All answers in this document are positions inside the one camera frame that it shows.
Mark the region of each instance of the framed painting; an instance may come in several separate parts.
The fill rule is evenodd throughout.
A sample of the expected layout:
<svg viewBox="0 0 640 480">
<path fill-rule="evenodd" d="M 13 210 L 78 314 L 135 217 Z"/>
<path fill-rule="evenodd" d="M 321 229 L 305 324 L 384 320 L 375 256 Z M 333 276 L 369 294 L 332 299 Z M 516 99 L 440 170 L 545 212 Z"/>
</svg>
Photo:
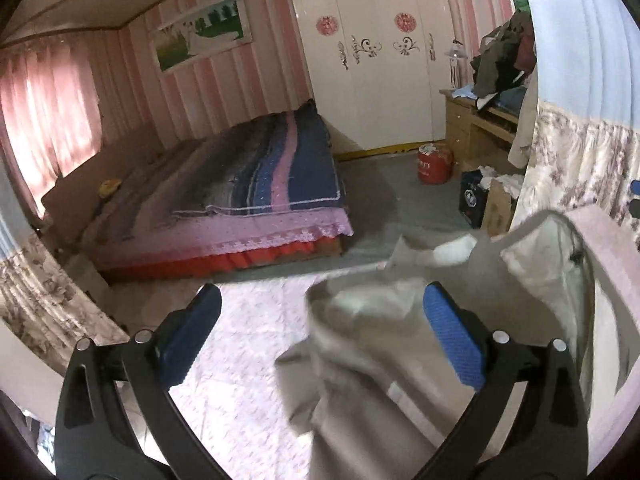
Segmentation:
<svg viewBox="0 0 640 480">
<path fill-rule="evenodd" d="M 163 23 L 151 34 L 151 47 L 167 73 L 251 40 L 244 0 L 214 0 Z"/>
</svg>

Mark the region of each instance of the pink flower decal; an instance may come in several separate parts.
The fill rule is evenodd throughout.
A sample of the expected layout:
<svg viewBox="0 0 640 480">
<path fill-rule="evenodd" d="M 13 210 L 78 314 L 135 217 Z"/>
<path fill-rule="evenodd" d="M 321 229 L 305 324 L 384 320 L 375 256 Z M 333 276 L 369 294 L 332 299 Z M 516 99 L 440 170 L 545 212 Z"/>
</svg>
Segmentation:
<svg viewBox="0 0 640 480">
<path fill-rule="evenodd" d="M 418 23 L 415 18 L 407 12 L 399 12 L 396 15 L 396 27 L 402 30 L 405 34 L 413 32 Z"/>
<path fill-rule="evenodd" d="M 322 16 L 316 22 L 316 29 L 323 36 L 332 36 L 338 32 L 338 21 L 333 16 Z"/>
</svg>

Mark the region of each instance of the pile of clothes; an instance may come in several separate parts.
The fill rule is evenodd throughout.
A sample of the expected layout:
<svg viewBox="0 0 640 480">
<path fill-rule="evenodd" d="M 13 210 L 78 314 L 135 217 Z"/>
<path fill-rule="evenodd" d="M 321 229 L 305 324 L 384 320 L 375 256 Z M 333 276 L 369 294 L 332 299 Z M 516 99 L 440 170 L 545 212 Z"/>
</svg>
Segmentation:
<svg viewBox="0 0 640 480">
<path fill-rule="evenodd" d="M 480 54 L 471 60 L 473 93 L 478 98 L 519 85 L 536 66 L 535 35 L 527 7 L 516 10 L 511 19 L 487 34 Z"/>
</svg>

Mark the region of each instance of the metal screw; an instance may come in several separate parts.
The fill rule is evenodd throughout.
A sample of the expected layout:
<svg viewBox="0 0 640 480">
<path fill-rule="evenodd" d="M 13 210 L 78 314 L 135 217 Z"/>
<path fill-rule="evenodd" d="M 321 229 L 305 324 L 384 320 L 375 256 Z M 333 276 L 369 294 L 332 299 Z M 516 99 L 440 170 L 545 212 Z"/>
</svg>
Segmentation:
<svg viewBox="0 0 640 480">
<path fill-rule="evenodd" d="M 493 334 L 494 341 L 504 345 L 509 342 L 509 334 L 507 334 L 504 330 L 496 330 Z"/>
<path fill-rule="evenodd" d="M 153 335 L 154 333 L 151 332 L 151 330 L 141 330 L 135 335 L 134 339 L 136 340 L 136 343 L 148 343 L 149 341 L 151 341 Z"/>
<path fill-rule="evenodd" d="M 76 348 L 79 351 L 87 350 L 89 346 L 91 346 L 91 340 L 88 337 L 83 337 L 80 341 L 78 341 L 78 344 L 76 344 Z"/>
<path fill-rule="evenodd" d="M 562 341 L 562 339 L 554 339 L 554 348 L 559 352 L 564 352 L 566 350 L 566 343 Z"/>
</svg>

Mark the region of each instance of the wooden desk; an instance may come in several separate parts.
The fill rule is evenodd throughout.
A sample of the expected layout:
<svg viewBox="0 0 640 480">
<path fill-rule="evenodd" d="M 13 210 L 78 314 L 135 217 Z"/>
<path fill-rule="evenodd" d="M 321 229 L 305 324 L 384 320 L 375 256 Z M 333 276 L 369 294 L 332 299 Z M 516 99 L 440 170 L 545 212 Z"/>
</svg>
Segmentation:
<svg viewBox="0 0 640 480">
<path fill-rule="evenodd" d="M 446 97 L 446 143 L 453 151 L 455 171 L 467 160 L 479 160 L 491 156 L 504 159 L 498 171 L 516 173 L 508 163 L 507 155 L 513 144 L 518 117 L 496 107 L 476 109 L 476 102 L 466 97 L 451 97 L 452 90 L 440 90 Z"/>
</svg>

